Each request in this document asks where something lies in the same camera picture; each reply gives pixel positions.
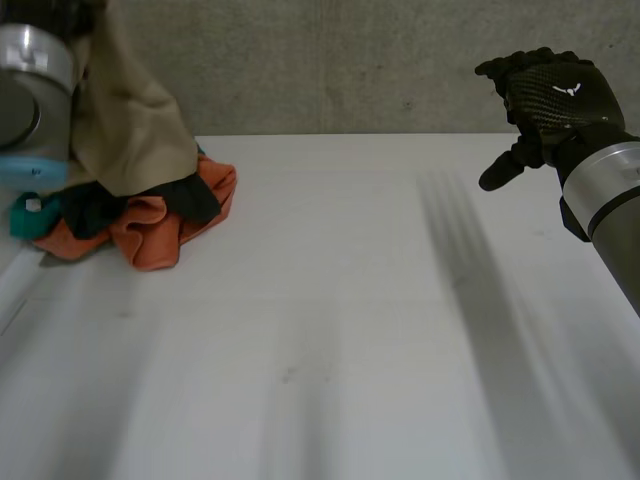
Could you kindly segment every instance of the orange cloth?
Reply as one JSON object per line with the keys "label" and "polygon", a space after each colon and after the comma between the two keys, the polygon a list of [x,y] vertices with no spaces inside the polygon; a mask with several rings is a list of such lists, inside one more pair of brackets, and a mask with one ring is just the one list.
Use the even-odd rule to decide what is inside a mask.
{"label": "orange cloth", "polygon": [[162,197],[132,197],[122,217],[91,240],[76,239],[65,221],[60,220],[49,235],[33,243],[56,257],[77,260],[112,240],[137,270],[173,267],[178,263],[180,245],[222,222],[231,209],[237,184],[235,168],[200,155],[198,175],[222,207],[220,215],[206,225],[186,222],[168,212]]}

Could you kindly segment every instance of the gray concrete wall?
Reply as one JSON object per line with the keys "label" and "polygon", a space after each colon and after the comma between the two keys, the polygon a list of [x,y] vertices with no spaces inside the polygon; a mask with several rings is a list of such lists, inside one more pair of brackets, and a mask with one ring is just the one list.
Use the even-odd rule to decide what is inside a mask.
{"label": "gray concrete wall", "polygon": [[504,132],[481,61],[592,59],[640,133],[640,0],[120,0],[196,134]]}

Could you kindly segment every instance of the black cloth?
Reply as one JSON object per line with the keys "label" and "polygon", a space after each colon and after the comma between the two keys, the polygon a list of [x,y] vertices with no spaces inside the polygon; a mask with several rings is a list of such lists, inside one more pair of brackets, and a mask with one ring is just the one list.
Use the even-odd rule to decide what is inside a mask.
{"label": "black cloth", "polygon": [[[98,182],[67,188],[57,195],[62,218],[79,240],[93,238],[114,223],[126,211],[131,198],[114,197]],[[162,197],[169,212],[195,223],[207,224],[221,212],[220,202],[197,173],[136,197]]]}

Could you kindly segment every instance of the black robotic glove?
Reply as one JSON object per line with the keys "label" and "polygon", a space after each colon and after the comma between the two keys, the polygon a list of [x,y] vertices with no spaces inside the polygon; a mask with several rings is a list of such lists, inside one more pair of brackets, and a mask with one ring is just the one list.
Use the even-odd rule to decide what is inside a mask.
{"label": "black robotic glove", "polygon": [[104,0],[0,0],[0,24],[33,25],[63,41],[93,31]]}
{"label": "black robotic glove", "polygon": [[[625,133],[625,122],[611,87],[593,62],[573,52],[549,48],[517,52],[476,68],[495,82],[504,99],[507,121],[520,137],[480,177],[483,190],[496,190],[525,167],[555,167],[561,184],[591,154],[616,143],[637,140]],[[582,231],[564,200],[565,226],[582,240]]]}

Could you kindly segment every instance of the white logo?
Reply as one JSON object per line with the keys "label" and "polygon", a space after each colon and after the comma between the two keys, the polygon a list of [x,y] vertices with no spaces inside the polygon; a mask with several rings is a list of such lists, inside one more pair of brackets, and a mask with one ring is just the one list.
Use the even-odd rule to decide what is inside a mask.
{"label": "white logo", "polygon": [[562,93],[568,93],[569,95],[571,95],[572,97],[576,96],[576,93],[578,93],[578,90],[580,90],[580,87],[582,86],[581,83],[579,83],[578,85],[576,85],[576,88],[567,88],[566,90],[559,88],[559,87],[553,87],[554,90],[557,90],[558,92],[562,92]]}

